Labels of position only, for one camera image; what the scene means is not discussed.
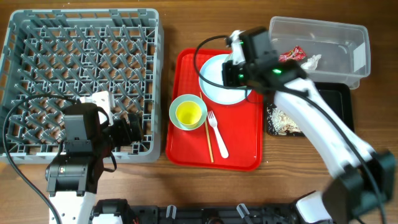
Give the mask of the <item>yellow plastic cup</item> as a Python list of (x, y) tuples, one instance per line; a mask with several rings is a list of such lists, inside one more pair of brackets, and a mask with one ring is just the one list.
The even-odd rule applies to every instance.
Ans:
[(198, 103), (184, 101), (177, 106), (175, 115), (182, 126), (193, 129), (201, 119), (202, 112)]

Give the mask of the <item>food scraps pile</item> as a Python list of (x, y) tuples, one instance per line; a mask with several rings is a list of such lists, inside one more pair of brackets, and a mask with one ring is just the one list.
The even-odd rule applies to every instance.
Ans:
[(267, 105), (267, 132), (273, 136), (302, 136), (298, 125), (273, 104)]

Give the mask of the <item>red snack wrapper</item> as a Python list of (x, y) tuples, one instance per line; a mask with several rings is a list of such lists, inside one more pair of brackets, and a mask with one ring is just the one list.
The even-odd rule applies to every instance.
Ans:
[(300, 61), (306, 57), (307, 57), (307, 54), (304, 52), (304, 50), (300, 46), (296, 45), (290, 51), (282, 53), (279, 56), (279, 61), (280, 62), (286, 62), (288, 60)]

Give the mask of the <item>white napkin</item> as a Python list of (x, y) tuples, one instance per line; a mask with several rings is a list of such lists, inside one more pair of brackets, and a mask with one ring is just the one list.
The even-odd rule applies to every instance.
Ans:
[(305, 63), (301, 64), (301, 68), (304, 70), (315, 70), (318, 67), (318, 61), (321, 57), (321, 54), (313, 55)]

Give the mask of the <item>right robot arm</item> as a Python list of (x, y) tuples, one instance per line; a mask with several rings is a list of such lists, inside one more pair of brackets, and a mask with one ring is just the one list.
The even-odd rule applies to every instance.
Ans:
[(276, 107), (313, 144), (332, 176), (325, 190), (296, 201), (300, 218), (306, 223), (348, 223), (373, 209), (385, 215), (384, 205), (394, 188), (393, 154), (376, 152), (352, 132), (296, 61), (281, 62), (266, 28), (236, 30), (227, 36), (226, 44), (233, 53), (223, 65), (224, 85), (271, 94)]

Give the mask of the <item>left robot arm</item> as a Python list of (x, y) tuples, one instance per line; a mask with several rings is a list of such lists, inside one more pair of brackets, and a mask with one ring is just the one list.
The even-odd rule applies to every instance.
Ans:
[(104, 112), (94, 103), (74, 104), (63, 111), (66, 139), (60, 147), (65, 153), (57, 154), (45, 171), (55, 209), (51, 223), (139, 223), (127, 200), (96, 200), (102, 173), (115, 171), (104, 166), (104, 159), (115, 161), (114, 148), (144, 137), (140, 114), (101, 122)]

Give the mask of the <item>grey dishwasher rack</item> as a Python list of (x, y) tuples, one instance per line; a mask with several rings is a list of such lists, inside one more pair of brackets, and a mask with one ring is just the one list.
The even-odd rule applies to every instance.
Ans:
[(62, 110), (100, 91), (114, 95), (113, 120), (141, 116), (144, 137), (113, 153), (120, 163), (161, 152), (160, 81), (164, 30), (155, 9), (18, 10), (1, 52), (1, 132), (18, 164), (47, 164), (65, 138)]

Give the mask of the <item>light blue plate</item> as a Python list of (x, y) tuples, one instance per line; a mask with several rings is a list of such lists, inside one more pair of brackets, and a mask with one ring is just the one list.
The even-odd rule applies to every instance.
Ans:
[[(213, 56), (204, 63), (200, 69), (200, 73), (207, 80), (215, 84), (223, 85), (222, 64), (230, 58), (231, 54), (220, 54)], [(245, 98), (251, 94), (251, 90), (227, 90), (224, 88), (219, 88), (210, 85), (201, 78), (199, 78), (199, 84), (201, 91), (207, 98), (221, 105), (233, 105), (239, 103), (245, 100)]]

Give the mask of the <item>red plastic tray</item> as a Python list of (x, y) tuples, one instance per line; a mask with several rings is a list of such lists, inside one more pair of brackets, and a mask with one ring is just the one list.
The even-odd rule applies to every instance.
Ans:
[(229, 157), (223, 159), (216, 142), (215, 133), (208, 125), (214, 163), (210, 161), (205, 124), (192, 131), (178, 129), (173, 123), (168, 125), (166, 155), (170, 161), (181, 166), (206, 167), (251, 171), (262, 160), (263, 104), (262, 96), (251, 92), (245, 100), (233, 105), (221, 105), (211, 101), (200, 90), (199, 77), (195, 67), (215, 55), (228, 54), (227, 50), (185, 49), (177, 57), (172, 98), (192, 94), (200, 97), (207, 109), (214, 112)]

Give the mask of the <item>white plastic fork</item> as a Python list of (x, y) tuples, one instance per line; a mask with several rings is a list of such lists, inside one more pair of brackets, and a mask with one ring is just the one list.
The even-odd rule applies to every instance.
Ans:
[(208, 122), (215, 132), (216, 141), (218, 143), (218, 147), (219, 147), (220, 154), (221, 154), (222, 158), (223, 159), (228, 158), (229, 152), (226, 148), (223, 138), (221, 137), (220, 131), (218, 129), (218, 122), (216, 120), (215, 114), (212, 111), (208, 112)]

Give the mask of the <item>light green left bowl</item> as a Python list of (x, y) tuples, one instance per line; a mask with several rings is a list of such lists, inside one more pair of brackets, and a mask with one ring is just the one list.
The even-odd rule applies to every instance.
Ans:
[[(199, 120), (198, 124), (193, 129), (188, 129), (188, 128), (185, 128), (184, 126), (182, 126), (179, 123), (179, 121), (177, 120), (177, 117), (175, 115), (177, 106), (184, 101), (194, 101), (194, 102), (198, 103), (201, 108), (201, 112), (202, 112), (201, 119)], [(208, 112), (207, 112), (207, 107), (206, 107), (205, 102), (203, 102), (200, 97), (198, 97), (196, 95), (191, 95), (191, 94), (180, 95), (179, 97), (174, 99), (174, 101), (171, 103), (170, 108), (169, 108), (169, 117), (170, 117), (171, 122), (178, 129), (181, 129), (184, 131), (190, 131), (190, 130), (194, 130), (194, 129), (200, 127), (205, 122), (207, 114), (208, 114)]]

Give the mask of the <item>wooden chopstick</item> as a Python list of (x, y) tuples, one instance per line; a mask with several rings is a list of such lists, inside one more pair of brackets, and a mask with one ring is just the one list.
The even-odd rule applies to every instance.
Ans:
[[(201, 92), (200, 92), (200, 98), (203, 101), (203, 96), (202, 96)], [(207, 143), (208, 143), (208, 151), (209, 151), (209, 155), (210, 155), (210, 161), (211, 161), (211, 163), (214, 163), (214, 157), (213, 157), (213, 151), (212, 151), (212, 147), (211, 147), (210, 134), (209, 134), (208, 124), (207, 124), (206, 119), (205, 119), (204, 124), (205, 124), (206, 139), (207, 139)]]

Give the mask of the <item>black plastic tray bin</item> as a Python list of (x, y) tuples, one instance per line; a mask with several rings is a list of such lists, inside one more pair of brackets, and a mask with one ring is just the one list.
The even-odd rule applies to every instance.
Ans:
[(351, 103), (351, 93), (347, 85), (342, 83), (316, 83), (319, 94), (327, 105), (354, 132), (353, 110)]

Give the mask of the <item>clear plastic bin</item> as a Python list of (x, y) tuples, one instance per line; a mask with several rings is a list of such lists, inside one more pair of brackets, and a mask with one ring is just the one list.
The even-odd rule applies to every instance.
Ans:
[(306, 70), (315, 82), (344, 83), (353, 90), (371, 72), (371, 49), (365, 26), (274, 16), (269, 37), (280, 54), (299, 46), (307, 58), (320, 55), (316, 69)]

